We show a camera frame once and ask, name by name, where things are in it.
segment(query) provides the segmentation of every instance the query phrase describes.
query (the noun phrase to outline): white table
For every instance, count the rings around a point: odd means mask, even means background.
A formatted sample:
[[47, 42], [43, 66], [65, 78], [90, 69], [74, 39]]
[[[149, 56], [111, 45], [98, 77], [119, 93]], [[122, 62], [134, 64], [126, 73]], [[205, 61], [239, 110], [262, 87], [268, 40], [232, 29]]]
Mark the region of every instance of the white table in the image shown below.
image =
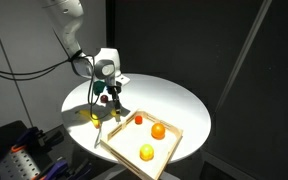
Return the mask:
[[[120, 119], [112, 116], [104, 118], [101, 132], [94, 128], [92, 122], [81, 120], [75, 114], [77, 110], [89, 109], [87, 93], [90, 82], [79, 85], [66, 97], [62, 106], [63, 124], [81, 147], [97, 157], [118, 163], [114, 156], [98, 145], [99, 138], [118, 123], [123, 123], [127, 116], [125, 113], [132, 113], [137, 109], [143, 109], [183, 130], [183, 138], [169, 163], [190, 156], [203, 145], [210, 133], [211, 120], [206, 107], [193, 93], [165, 79], [141, 74], [124, 75], [130, 78], [130, 82], [122, 87], [119, 97], [127, 110], [122, 109]], [[111, 95], [106, 91], [102, 94], [108, 95], [111, 100]], [[100, 117], [112, 108], [112, 102], [103, 104], [98, 101], [97, 105], [93, 111]]]

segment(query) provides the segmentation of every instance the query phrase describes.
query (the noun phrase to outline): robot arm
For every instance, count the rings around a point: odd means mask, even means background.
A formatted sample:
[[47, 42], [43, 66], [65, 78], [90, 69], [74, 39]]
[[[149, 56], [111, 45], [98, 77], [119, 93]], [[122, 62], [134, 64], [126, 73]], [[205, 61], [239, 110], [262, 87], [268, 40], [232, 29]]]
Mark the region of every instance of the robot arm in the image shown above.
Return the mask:
[[[75, 38], [76, 31], [83, 23], [83, 8], [79, 0], [38, 0], [52, 21], [53, 29], [69, 57], [81, 51]], [[120, 59], [116, 49], [101, 48], [96, 56], [86, 56], [81, 52], [72, 61], [74, 72], [93, 82], [104, 80], [108, 92], [112, 94], [115, 110], [120, 113], [118, 93], [129, 79], [121, 74]]]

